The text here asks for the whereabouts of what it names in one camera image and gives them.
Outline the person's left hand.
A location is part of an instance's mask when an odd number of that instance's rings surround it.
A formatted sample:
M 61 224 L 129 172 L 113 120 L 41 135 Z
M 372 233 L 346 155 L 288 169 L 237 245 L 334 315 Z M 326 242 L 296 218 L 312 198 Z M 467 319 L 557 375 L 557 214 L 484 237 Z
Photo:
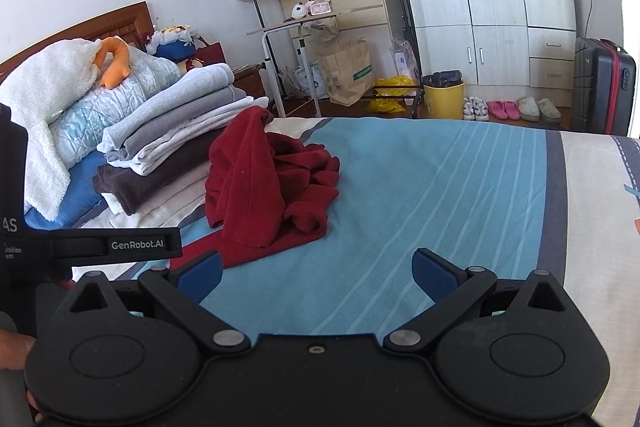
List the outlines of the person's left hand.
M 38 405 L 27 390 L 24 369 L 35 339 L 19 333 L 1 331 L 1 425 L 35 426 Z

